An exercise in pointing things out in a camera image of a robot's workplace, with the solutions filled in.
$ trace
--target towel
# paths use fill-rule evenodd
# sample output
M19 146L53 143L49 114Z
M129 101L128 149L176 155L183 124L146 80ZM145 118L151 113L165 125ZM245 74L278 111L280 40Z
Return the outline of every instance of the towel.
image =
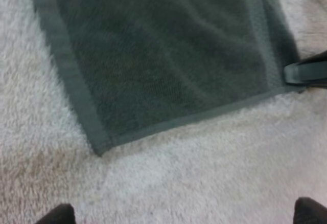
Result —
M282 0L302 57L326 49L326 0ZM32 0L0 0L0 223L71 203L76 223L292 223L327 206L327 93L259 105L117 147L102 158L52 64Z
M95 153L293 91L279 0L33 0Z

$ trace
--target black object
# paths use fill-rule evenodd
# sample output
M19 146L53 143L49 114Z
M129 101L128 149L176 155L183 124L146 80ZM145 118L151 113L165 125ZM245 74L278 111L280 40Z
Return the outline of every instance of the black object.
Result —
M308 197L295 203L293 224L327 224L327 208Z
M76 224L74 208L70 204L61 204L36 224Z
M94 151L283 92L279 0L34 0Z
M327 88L327 51L284 69L288 84Z

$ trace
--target carpet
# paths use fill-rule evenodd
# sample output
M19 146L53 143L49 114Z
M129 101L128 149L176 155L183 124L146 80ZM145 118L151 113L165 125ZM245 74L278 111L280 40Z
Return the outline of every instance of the carpet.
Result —
M302 57L326 49L327 0L282 0ZM292 223L327 205L327 93L311 89L117 147L86 144L32 0L0 0L0 222L71 203L77 223Z

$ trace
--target dark gray towel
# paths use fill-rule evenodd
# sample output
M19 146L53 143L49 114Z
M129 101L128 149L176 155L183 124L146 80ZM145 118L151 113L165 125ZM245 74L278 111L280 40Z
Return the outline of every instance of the dark gray towel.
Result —
M97 154L293 89L278 0L34 2Z

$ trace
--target black plastic object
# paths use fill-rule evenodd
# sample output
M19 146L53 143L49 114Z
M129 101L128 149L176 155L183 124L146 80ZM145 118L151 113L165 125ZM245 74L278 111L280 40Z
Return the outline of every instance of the black plastic object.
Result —
M70 204L61 204L36 224L76 224L74 208Z
M327 88L327 51L288 65L284 72L288 84Z
M293 224L327 224L327 208L308 197L295 203Z

